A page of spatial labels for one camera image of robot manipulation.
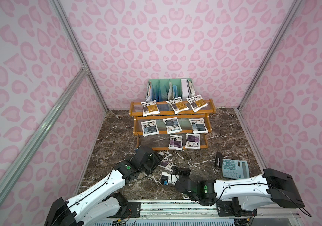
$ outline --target brown marble surface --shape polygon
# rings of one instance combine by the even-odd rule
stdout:
[[[223,178],[221,169],[214,167],[215,154],[219,151],[228,159],[246,160],[250,176],[260,174],[260,168],[234,110],[217,109],[215,114],[210,115],[210,123],[212,132],[207,134],[209,148],[161,151],[159,153],[163,154],[164,161],[190,168],[190,178],[193,180],[229,180]],[[79,192],[100,181],[117,162],[134,153],[136,137],[132,134],[132,129],[133,118],[128,111],[108,111]],[[167,170],[158,167],[149,177],[133,180],[119,192],[128,200],[183,199],[184,196],[173,187],[159,183],[161,172]]]

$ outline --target fallen snack package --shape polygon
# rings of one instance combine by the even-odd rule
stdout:
[[[142,116],[151,114],[160,114],[159,108],[157,107],[156,101],[141,102],[142,104]]]
[[[174,100],[166,101],[166,102],[168,102],[171,105],[172,109],[175,112],[175,115],[177,115],[181,111],[186,111],[190,109],[182,101],[181,97],[177,97]]]
[[[192,125],[192,132],[193,133],[208,133],[209,131],[207,130],[205,126],[204,119],[189,119],[191,125]]]
[[[185,148],[200,149],[200,135],[193,133],[186,133]]]
[[[156,120],[143,121],[141,122],[143,136],[156,135],[159,134],[159,129],[157,128]]]
[[[182,136],[170,135],[169,149],[182,151]]]
[[[163,122],[166,124],[167,134],[181,132],[181,126],[179,120],[176,117],[164,119]]]
[[[161,166],[162,168],[165,168],[167,170],[172,171],[172,167],[174,166],[174,164],[162,161],[162,162],[160,162],[159,166]]]
[[[204,101],[200,94],[195,97],[187,98],[187,101],[191,104],[192,110],[194,112],[197,112],[202,107],[207,106],[207,103]]]

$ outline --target calculator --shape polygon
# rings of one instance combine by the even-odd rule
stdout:
[[[232,179],[250,178],[246,161],[222,159],[222,176]]]

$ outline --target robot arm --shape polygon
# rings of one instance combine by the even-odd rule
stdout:
[[[163,156],[141,146],[136,154],[116,164],[110,174],[86,191],[64,201],[57,199],[51,206],[45,226],[92,225],[105,217],[125,213],[127,200],[116,190],[137,179],[140,173],[151,174]]]
[[[250,215],[260,206],[277,203],[284,208],[302,208],[304,203],[293,178],[274,169],[264,169],[264,174],[240,180],[205,180],[195,182],[190,172],[183,170],[175,174],[162,173],[164,185],[173,184],[178,192],[186,194],[200,205],[213,205],[232,199],[227,209],[237,215]]]

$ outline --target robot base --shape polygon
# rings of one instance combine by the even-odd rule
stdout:
[[[251,217],[256,216],[256,209],[253,211],[242,210],[239,206],[239,201],[218,201],[216,202],[217,213],[219,217]]]
[[[140,202],[128,202],[126,209],[130,209],[132,212],[132,215],[135,215],[135,217],[140,217],[141,203]]]

